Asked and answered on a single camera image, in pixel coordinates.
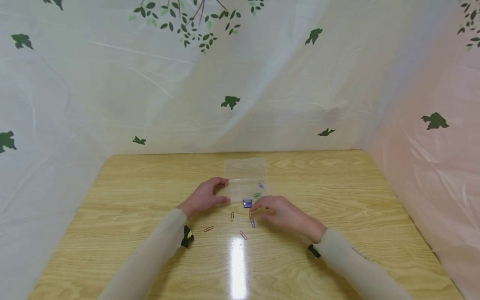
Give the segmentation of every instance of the pink paper clip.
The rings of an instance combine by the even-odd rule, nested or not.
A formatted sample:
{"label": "pink paper clip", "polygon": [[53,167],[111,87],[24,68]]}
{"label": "pink paper clip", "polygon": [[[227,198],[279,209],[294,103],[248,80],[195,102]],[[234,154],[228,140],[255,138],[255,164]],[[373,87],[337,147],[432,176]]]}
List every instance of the pink paper clip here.
{"label": "pink paper clip", "polygon": [[247,240],[247,236],[245,235],[245,233],[243,233],[243,231],[240,230],[240,235],[241,237],[244,239],[244,240]]}

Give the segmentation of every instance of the wood grain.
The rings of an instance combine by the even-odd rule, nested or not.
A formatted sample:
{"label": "wood grain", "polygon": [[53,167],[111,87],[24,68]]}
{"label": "wood grain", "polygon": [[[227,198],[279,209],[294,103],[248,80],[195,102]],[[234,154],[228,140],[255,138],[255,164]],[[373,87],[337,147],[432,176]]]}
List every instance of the wood grain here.
{"label": "wood grain", "polygon": [[[415,299],[462,299],[360,150],[113,156],[29,298],[95,299],[163,215],[201,181],[222,176],[225,159],[251,157],[266,158],[273,194],[340,230]],[[244,222],[230,222],[232,211]],[[306,250],[306,240],[262,222],[252,228],[241,204],[215,207],[188,225],[193,245],[164,266],[149,300],[359,299]]]}

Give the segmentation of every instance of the white backdrop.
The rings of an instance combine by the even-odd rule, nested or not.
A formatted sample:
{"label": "white backdrop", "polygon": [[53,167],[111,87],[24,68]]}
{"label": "white backdrop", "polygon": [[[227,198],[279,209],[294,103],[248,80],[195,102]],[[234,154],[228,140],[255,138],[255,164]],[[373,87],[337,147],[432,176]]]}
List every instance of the white backdrop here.
{"label": "white backdrop", "polygon": [[0,295],[27,297],[111,154],[364,146],[455,5],[2,0]]}

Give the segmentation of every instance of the sleeve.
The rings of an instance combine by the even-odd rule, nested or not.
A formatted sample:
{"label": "sleeve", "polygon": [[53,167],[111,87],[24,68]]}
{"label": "sleeve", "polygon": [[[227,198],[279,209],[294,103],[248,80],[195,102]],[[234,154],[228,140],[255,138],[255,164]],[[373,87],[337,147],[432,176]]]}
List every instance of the sleeve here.
{"label": "sleeve", "polygon": [[175,208],[118,269],[98,300],[142,300],[163,264],[180,247],[187,216]]}
{"label": "sleeve", "polygon": [[343,276],[363,299],[412,299],[386,271],[357,253],[337,231],[328,228],[313,247],[327,266]]}

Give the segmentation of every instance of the paper clip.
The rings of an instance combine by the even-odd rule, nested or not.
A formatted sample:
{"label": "paper clip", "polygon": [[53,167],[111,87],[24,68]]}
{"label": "paper clip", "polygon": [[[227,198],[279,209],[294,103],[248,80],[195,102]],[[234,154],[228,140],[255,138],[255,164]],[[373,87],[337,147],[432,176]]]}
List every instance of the paper clip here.
{"label": "paper clip", "polygon": [[243,233],[243,231],[240,230],[240,235],[241,237],[244,239],[244,240],[247,240],[247,236],[245,235],[245,233]]}

